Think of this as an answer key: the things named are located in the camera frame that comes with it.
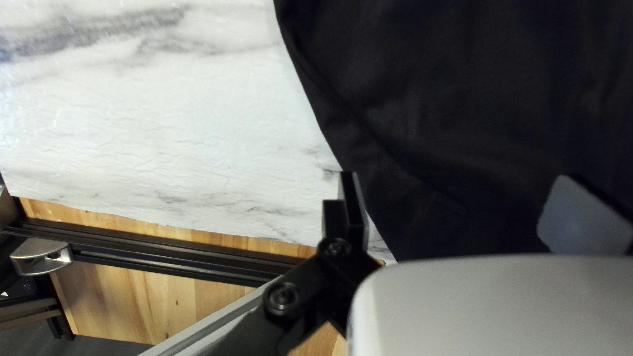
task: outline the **dark cloth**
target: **dark cloth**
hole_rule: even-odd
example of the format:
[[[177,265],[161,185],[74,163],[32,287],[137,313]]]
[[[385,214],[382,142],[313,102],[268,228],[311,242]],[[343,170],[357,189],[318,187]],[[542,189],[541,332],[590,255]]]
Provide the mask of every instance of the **dark cloth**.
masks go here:
[[[397,260],[548,251],[559,174],[633,209],[633,2],[275,0]]]

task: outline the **wood grain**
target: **wood grain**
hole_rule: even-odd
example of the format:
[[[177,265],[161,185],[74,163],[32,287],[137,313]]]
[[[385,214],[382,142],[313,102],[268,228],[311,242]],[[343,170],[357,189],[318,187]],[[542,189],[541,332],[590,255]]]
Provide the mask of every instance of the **wood grain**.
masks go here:
[[[20,198],[29,217],[307,258],[314,247],[195,231]],[[253,290],[119,267],[73,262],[51,273],[75,334],[155,345]],[[326,324],[292,356],[343,356]]]

